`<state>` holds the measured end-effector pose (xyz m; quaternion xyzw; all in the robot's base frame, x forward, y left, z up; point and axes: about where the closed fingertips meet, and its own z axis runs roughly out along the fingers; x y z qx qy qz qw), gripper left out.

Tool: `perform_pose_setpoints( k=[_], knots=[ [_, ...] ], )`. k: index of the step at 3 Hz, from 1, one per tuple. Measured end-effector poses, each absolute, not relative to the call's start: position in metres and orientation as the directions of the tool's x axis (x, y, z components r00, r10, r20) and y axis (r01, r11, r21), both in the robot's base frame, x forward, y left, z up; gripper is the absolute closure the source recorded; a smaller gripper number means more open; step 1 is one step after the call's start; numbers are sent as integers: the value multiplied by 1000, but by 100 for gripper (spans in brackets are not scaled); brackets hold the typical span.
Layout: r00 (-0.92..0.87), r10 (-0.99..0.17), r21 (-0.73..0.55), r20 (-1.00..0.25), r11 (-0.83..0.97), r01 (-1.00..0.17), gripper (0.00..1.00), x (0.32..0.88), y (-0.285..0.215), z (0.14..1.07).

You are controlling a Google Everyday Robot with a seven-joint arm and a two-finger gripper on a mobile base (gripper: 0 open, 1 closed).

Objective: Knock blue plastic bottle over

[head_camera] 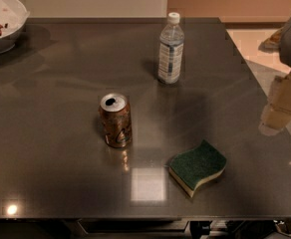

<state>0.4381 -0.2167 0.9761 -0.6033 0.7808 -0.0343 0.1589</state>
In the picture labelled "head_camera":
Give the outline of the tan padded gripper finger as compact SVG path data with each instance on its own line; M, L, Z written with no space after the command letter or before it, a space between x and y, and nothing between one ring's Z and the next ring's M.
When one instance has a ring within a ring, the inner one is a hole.
M290 121L291 113L275 110L267 104L263 109L258 128L262 134L273 136L282 131Z
M268 102L274 110L291 115L291 72L285 77L274 78Z

